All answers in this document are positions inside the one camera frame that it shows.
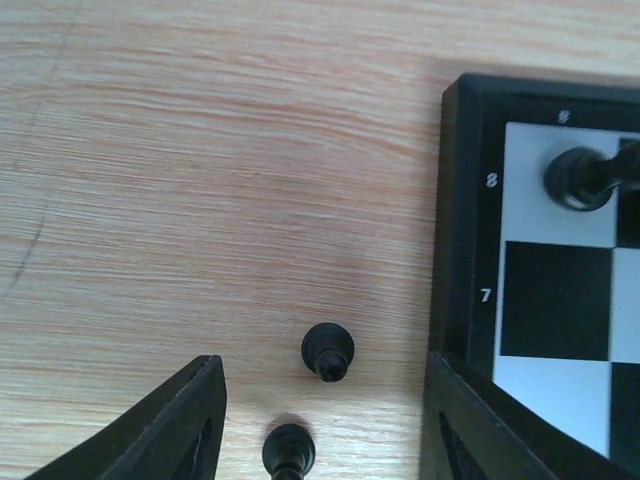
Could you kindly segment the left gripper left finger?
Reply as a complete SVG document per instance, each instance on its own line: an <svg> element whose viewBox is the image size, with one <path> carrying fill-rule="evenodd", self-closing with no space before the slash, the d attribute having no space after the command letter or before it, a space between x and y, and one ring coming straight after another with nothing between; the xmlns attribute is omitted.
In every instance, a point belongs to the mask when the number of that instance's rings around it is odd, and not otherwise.
<svg viewBox="0 0 640 480"><path fill-rule="evenodd" d="M31 479L213 479L226 414L222 359L201 355Z"/></svg>

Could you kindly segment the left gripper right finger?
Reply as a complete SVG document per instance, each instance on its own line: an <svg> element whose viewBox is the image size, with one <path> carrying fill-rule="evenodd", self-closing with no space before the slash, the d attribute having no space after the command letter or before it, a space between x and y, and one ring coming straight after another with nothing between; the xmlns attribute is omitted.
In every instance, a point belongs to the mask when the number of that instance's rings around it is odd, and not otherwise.
<svg viewBox="0 0 640 480"><path fill-rule="evenodd" d="M448 352L427 355L423 479L633 479Z"/></svg>

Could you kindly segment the black pawn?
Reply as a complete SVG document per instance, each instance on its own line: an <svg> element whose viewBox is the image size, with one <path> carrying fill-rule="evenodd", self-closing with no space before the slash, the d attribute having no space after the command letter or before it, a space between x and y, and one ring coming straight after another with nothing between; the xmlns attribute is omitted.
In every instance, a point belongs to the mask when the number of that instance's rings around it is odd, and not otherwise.
<svg viewBox="0 0 640 480"><path fill-rule="evenodd" d="M326 383L335 383L344 378L354 354L355 344L350 333L332 322L313 326L301 344L304 364Z"/></svg>
<svg viewBox="0 0 640 480"><path fill-rule="evenodd" d="M294 423L280 425L266 438L262 460L272 480L303 480L314 465L315 443L310 433Z"/></svg>

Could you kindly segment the black rook piece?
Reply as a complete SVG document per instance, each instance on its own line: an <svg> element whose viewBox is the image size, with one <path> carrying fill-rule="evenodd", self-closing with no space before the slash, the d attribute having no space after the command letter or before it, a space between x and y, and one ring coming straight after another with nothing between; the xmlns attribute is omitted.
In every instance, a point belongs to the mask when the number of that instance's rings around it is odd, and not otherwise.
<svg viewBox="0 0 640 480"><path fill-rule="evenodd" d="M586 147L566 150L549 164L543 183L549 197L565 209L599 210L615 189L639 190L639 143L626 144L611 158Z"/></svg>

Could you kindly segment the black and white chessboard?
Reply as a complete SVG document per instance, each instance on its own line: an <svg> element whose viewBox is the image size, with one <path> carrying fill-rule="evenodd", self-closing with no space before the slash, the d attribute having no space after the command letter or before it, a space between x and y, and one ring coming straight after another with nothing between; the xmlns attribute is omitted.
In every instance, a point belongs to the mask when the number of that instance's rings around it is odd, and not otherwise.
<svg viewBox="0 0 640 480"><path fill-rule="evenodd" d="M461 75L444 92L431 318L537 416L639 471L639 180L591 211L546 191L559 156L639 143L635 89Z"/></svg>

